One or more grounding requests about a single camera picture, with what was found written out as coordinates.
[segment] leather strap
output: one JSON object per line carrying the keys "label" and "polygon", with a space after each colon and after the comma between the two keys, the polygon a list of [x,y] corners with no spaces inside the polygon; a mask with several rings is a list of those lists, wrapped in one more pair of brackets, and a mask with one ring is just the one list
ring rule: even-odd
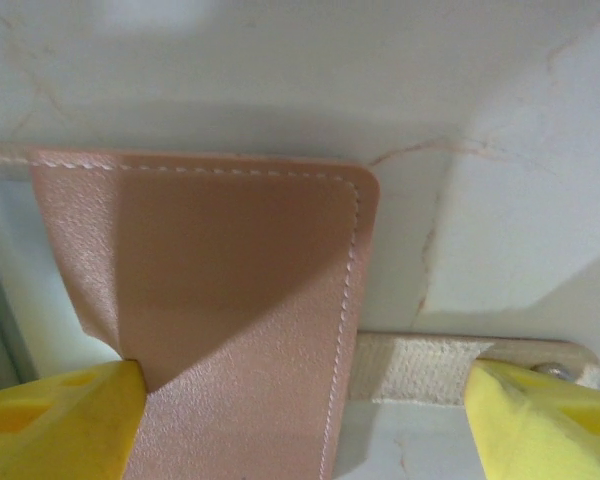
{"label": "leather strap", "polygon": [[331,478],[378,187],[366,170],[37,150],[84,329],[142,365],[127,479]]}

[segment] white wall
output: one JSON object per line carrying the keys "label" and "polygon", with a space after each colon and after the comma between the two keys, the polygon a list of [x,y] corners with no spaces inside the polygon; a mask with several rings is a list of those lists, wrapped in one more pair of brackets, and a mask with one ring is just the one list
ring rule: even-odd
{"label": "white wall", "polygon": [[[368,164],[363,328],[600,356],[600,1],[0,2],[0,140]],[[110,358],[80,335],[27,185],[0,184],[0,268],[41,373]],[[371,457],[405,412],[378,413]]]}

